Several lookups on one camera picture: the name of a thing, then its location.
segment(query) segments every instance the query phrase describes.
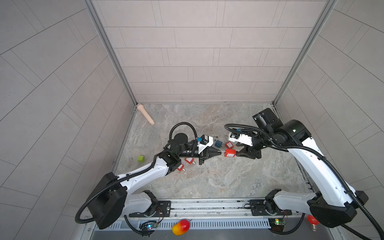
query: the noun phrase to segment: red padlock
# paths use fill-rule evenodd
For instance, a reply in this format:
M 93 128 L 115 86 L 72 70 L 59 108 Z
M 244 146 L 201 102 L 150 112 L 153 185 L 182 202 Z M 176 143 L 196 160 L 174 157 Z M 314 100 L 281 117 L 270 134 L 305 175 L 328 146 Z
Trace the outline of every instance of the red padlock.
M 181 172 L 181 170 L 185 171 L 185 169 L 184 169 L 184 165 L 183 165 L 183 164 L 181 164 L 177 169 L 178 169 L 180 172 Z
M 234 157 L 236 156 L 236 150 L 235 149 L 227 149 L 224 153 L 225 157 Z
M 234 145 L 231 143 L 231 142 L 227 142 L 225 144 L 225 146 L 228 148 L 228 149 L 232 149 L 234 147 Z
M 186 157 L 185 158 L 185 161 L 187 162 L 187 163 L 189 163 L 189 164 L 196 164 L 195 162 L 194 162 L 194 158 L 193 157 Z

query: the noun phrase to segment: red light bulb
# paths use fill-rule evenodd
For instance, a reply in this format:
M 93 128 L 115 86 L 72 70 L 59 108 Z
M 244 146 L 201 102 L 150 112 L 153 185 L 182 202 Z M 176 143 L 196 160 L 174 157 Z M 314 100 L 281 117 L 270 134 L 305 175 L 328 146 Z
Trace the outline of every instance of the red light bulb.
M 312 225 L 312 230 L 316 231 L 317 230 L 317 225 L 319 224 L 319 221 L 317 221 L 316 218 L 314 218 L 312 215 L 308 215 L 308 222 Z

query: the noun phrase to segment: red lockout tag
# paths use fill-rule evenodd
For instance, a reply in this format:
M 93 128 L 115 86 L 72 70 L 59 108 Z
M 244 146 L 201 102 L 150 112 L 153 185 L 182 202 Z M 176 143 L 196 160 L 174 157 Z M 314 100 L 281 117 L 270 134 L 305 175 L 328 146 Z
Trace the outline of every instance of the red lockout tag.
M 234 156 L 236 156 L 236 150 L 227 149 L 227 150 L 225 150 L 224 156 L 225 157 L 234 157 Z

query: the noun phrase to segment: tiled wall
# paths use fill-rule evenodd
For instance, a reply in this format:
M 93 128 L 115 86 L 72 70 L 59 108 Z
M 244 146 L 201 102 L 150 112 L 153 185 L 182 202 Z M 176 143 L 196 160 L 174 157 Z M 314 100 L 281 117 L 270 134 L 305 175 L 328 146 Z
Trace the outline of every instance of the tiled wall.
M 297 119 L 384 227 L 384 1 L 339 0 L 277 108 Z M 360 210 L 349 226 L 378 237 Z
M 133 104 L 82 0 L 2 0 L 0 33 L 0 239 L 69 240 Z
M 325 1 L 94 0 L 138 102 L 271 102 Z

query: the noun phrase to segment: black cable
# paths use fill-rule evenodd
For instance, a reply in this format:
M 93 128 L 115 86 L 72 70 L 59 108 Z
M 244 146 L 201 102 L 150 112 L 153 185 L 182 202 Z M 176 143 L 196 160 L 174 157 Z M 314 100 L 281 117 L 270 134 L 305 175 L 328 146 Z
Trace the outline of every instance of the black cable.
M 155 232 L 155 230 L 148 230 L 148 231 L 140 231 L 140 230 L 137 230 L 136 228 L 134 228 L 131 223 L 128 221 L 128 218 L 127 218 L 127 215 L 124 215 L 124 219 L 125 219 L 125 222 L 127 223 L 127 225 L 129 226 L 129 228 L 134 231 L 135 233 L 137 234 L 140 234 L 142 236 L 149 236 L 151 235 L 153 232 Z
M 178 127 L 178 126 L 181 126 L 181 125 L 187 125 L 189 126 L 192 131 L 193 131 L 193 134 L 195 135 L 195 141 L 194 141 L 194 144 L 193 144 L 193 147 L 192 147 L 192 152 L 191 152 L 191 156 L 193 156 L 193 154 L 195 154 L 195 150 L 196 150 L 196 147 L 197 147 L 197 132 L 196 132 L 196 129 L 192 126 L 192 124 L 188 123 L 188 122 L 179 122 L 178 124 L 176 124 L 175 126 L 172 127 L 172 129 L 170 130 L 169 132 L 169 140 L 168 140 L 168 144 L 166 145 L 166 147 L 168 147 L 170 141 L 172 140 L 172 134 L 173 134 L 173 131 Z
M 311 152 L 313 153 L 314 155 L 316 155 L 318 157 L 319 160 L 322 160 L 328 167 L 329 169 L 333 172 L 333 174 L 336 176 L 336 178 L 339 180 L 339 182 L 341 183 L 341 185 L 343 186 L 345 192 L 352 198 L 352 200 L 356 203 L 356 205 L 361 209 L 361 211 L 365 214 L 365 216 L 369 219 L 369 221 L 372 223 L 372 225 L 375 227 L 376 231 L 378 232 L 379 236 L 380 236 L 380 239 L 381 240 L 384 240 L 384 231 L 383 229 L 381 228 L 381 226 L 378 224 L 378 222 L 376 221 L 376 219 L 371 215 L 371 213 L 364 207 L 364 205 L 359 201 L 359 199 L 355 196 L 355 194 L 351 191 L 351 189 L 349 188 L 348 184 L 345 182 L 345 180 L 343 179 L 343 177 L 340 175 L 340 173 L 336 170 L 336 168 L 327 160 L 327 158 L 323 155 L 321 155 L 319 152 L 317 152 L 316 150 L 310 148 L 310 147 L 306 147 L 306 146 L 301 146 L 301 145 L 286 145 L 286 146 L 282 146 L 282 145 L 279 145 L 277 144 L 273 138 L 267 133 L 265 132 L 264 130 L 262 130 L 261 128 L 258 128 L 258 127 L 253 127 L 253 126 L 249 126 L 249 125 L 242 125 L 242 124 L 226 124 L 225 126 L 225 129 L 227 129 L 227 127 L 244 127 L 244 128 L 249 128 L 249 129 L 252 129 L 252 130 L 255 130 L 255 131 L 258 131 L 260 132 L 261 134 L 263 134 L 265 137 L 268 138 L 268 141 L 273 145 L 275 146 L 276 148 L 279 148 L 279 149 L 289 149 L 289 148 L 296 148 L 296 149 L 302 149 L 302 150 L 306 150 L 308 152 Z
M 354 235 L 358 236 L 359 238 L 361 238 L 363 240 L 371 240 L 370 238 L 367 238 L 363 234 L 355 231 L 354 229 L 350 228 L 349 226 L 347 226 L 345 224 L 341 224 L 340 226 L 342 226 L 343 228 L 345 228 L 346 230 L 350 231 L 351 233 L 353 233 Z
M 274 147 L 274 146 L 270 146 L 270 148 L 275 149 L 275 150 L 279 150 L 279 151 L 283 151 L 283 152 L 289 152 L 289 151 L 286 150 L 286 149 L 277 148 L 277 147 Z
M 275 232 L 275 231 L 273 231 L 273 230 L 271 230 L 271 229 L 268 229 L 268 230 L 271 231 L 271 232 L 273 232 L 273 233 L 275 233 L 275 234 L 279 234 L 279 235 L 288 235 L 288 234 L 291 234 L 291 233 L 293 233 L 294 231 L 296 231 L 296 230 L 300 227 L 301 223 L 302 223 L 303 220 L 304 220 L 304 216 L 305 216 L 305 214 L 302 214 L 302 215 L 301 215 L 301 218 L 300 218 L 300 221 L 296 224 L 296 226 L 295 226 L 293 229 L 291 229 L 291 230 L 289 230 L 289 231 L 286 231 L 286 232 Z
M 132 175 L 128 175 L 126 177 L 123 177 L 119 180 L 116 180 L 110 184 L 108 184 L 105 188 L 101 189 L 100 191 L 98 191 L 97 193 L 95 193 L 92 197 L 88 198 L 87 201 L 85 201 L 85 203 L 79 208 L 79 210 L 77 211 L 75 217 L 74 217 L 74 220 L 76 223 L 89 223 L 89 222 L 93 222 L 94 221 L 94 218 L 87 218 L 87 219 L 81 219 L 80 218 L 80 215 L 81 213 L 84 211 L 84 209 L 97 197 L 99 197 L 102 193 L 104 192 L 107 192 L 108 190 L 110 190 L 112 187 L 118 185 L 119 183 L 123 182 L 123 181 L 126 181 L 126 180 L 129 180 L 130 178 L 132 177 L 136 177 L 138 175 L 141 175 L 143 173 L 146 173 L 148 172 L 151 168 L 153 168 L 155 166 L 155 162 L 156 162 L 156 157 L 160 155 L 160 153 L 156 154 L 154 157 L 153 157 L 153 162 L 151 163 L 151 165 L 149 167 L 147 167 L 146 169 L 144 170 L 141 170 L 140 172 L 137 172 L 137 173 L 133 173 Z

